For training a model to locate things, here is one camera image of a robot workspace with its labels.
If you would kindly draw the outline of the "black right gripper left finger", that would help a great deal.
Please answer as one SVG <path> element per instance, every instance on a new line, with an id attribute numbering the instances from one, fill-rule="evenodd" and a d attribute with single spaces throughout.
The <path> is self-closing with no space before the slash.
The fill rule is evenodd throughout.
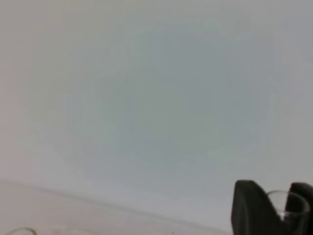
<path id="1" fill-rule="evenodd" d="M 234 235 L 286 235 L 266 192 L 252 180 L 235 183 L 231 211 Z"/>

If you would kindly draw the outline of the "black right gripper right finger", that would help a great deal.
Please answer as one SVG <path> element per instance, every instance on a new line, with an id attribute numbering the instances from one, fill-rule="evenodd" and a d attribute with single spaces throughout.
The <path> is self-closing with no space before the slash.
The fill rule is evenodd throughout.
<path id="1" fill-rule="evenodd" d="M 290 235 L 313 234 L 313 187 L 307 183 L 291 184 L 287 204 Z"/>

